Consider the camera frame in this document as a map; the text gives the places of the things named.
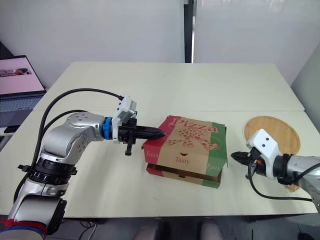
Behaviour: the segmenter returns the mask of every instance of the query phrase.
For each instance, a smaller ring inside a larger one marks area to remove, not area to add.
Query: laptop
[[[21,125],[45,93],[25,55],[0,59],[0,127]]]

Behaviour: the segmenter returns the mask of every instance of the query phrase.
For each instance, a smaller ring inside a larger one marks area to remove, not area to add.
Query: white wall
[[[183,20],[183,0],[0,0],[0,41],[50,87],[75,61],[184,62]]]
[[[320,133],[320,43],[291,87]]]
[[[273,63],[291,84],[320,41],[319,0],[197,0],[195,63]]]

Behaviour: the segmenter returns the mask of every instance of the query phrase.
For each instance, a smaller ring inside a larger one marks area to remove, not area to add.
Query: red stripe
[[[164,175],[162,174],[162,171],[161,170],[158,170],[158,169],[154,169],[152,167],[147,167],[146,168],[146,171],[150,174],[153,174],[153,175],[158,175],[160,177],[163,177]]]
[[[181,119],[180,116],[168,116],[159,127],[160,130],[165,132],[165,136],[155,140],[147,140],[143,144],[144,157],[147,163],[157,164],[161,148],[175,129],[179,119]]]
[[[47,236],[47,229],[46,226],[42,223],[34,222],[34,221],[15,221],[14,219],[1,219],[1,222],[4,223],[4,226],[6,228],[9,228],[11,226],[27,226],[27,227],[32,227],[36,229],[40,229],[44,237]]]

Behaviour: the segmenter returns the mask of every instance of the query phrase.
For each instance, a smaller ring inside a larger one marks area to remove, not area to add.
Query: wooden pizza board
[[[278,143],[283,154],[297,154],[300,139],[297,132],[286,122],[272,116],[257,116],[247,122],[244,128],[246,141],[259,129],[264,129]],[[295,185],[286,185],[290,192],[299,189]]]

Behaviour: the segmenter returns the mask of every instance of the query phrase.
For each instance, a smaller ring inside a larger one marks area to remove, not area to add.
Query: pizza box
[[[170,115],[159,129],[165,137],[142,146],[150,174],[219,187],[227,162],[225,125]]]

